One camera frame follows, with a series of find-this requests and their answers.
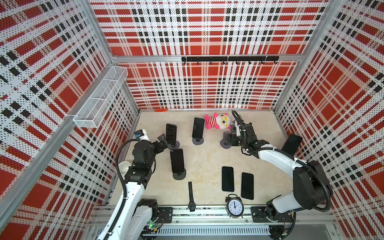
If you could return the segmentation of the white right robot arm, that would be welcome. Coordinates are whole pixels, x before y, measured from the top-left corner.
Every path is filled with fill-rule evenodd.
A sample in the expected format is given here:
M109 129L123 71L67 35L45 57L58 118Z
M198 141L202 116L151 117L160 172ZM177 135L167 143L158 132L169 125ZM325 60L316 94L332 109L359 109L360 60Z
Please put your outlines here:
M293 190L266 203L264 216L277 222L285 213L315 209L328 212L331 209L333 190L320 163L304 161L265 140L257 139L253 126L245 125L240 133L225 132L221 145L240 147L242 153L274 165L293 180Z

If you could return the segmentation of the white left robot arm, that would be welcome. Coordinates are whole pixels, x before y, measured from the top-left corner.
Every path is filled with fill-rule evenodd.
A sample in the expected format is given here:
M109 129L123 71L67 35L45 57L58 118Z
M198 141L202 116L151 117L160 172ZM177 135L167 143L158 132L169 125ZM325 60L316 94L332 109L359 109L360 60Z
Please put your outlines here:
M98 240L137 240L148 222L158 218L157 200L143 199L142 195L156 170L156 155L168 148L167 142L164 138L151 142L144 129L134 132L134 138L123 147L131 142L136 143L133 163L124 176L117 167L123 191Z

